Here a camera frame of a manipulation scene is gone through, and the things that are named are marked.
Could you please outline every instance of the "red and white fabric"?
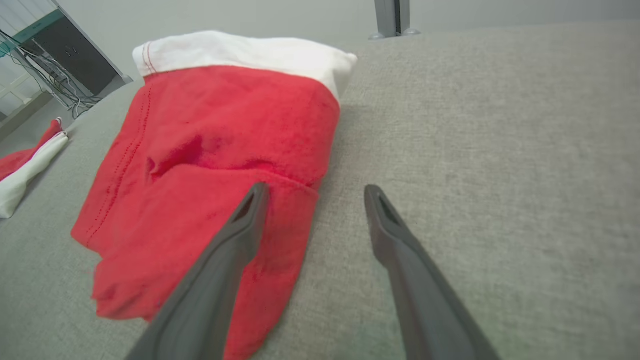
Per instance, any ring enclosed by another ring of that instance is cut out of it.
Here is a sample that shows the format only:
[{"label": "red and white fabric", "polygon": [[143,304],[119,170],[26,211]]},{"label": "red and white fabric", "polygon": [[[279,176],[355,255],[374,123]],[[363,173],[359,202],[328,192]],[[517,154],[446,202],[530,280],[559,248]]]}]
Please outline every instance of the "red and white fabric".
[{"label": "red and white fabric", "polygon": [[60,118],[51,120],[36,147],[0,159],[0,218],[13,216],[29,182],[44,171],[67,144],[69,139],[61,124]]},{"label": "red and white fabric", "polygon": [[136,48],[145,78],[72,230],[98,252],[97,314],[151,320],[249,188],[271,200],[225,359],[250,357],[300,272],[339,97],[357,58],[298,39],[215,31]]}]

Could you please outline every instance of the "red fabric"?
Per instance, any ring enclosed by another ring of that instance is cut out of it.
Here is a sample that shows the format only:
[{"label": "red fabric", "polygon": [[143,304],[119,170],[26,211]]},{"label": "red fabric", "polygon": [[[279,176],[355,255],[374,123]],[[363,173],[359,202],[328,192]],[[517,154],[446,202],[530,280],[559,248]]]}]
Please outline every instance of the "red fabric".
[{"label": "red fabric", "polygon": [[41,148],[46,142],[51,140],[51,138],[62,131],[62,127],[57,120],[51,120],[51,125],[44,132],[38,145],[33,149],[26,149],[18,152],[14,152],[13,154],[9,154],[2,159],[0,159],[0,181],[4,180],[7,176],[13,174],[18,171],[27,161],[31,160],[33,155]]},{"label": "red fabric", "polygon": [[256,182],[271,200],[225,359],[246,359],[300,272],[339,104],[317,81],[217,66],[154,74],[134,98],[72,236],[98,252],[97,314],[151,320]]}]

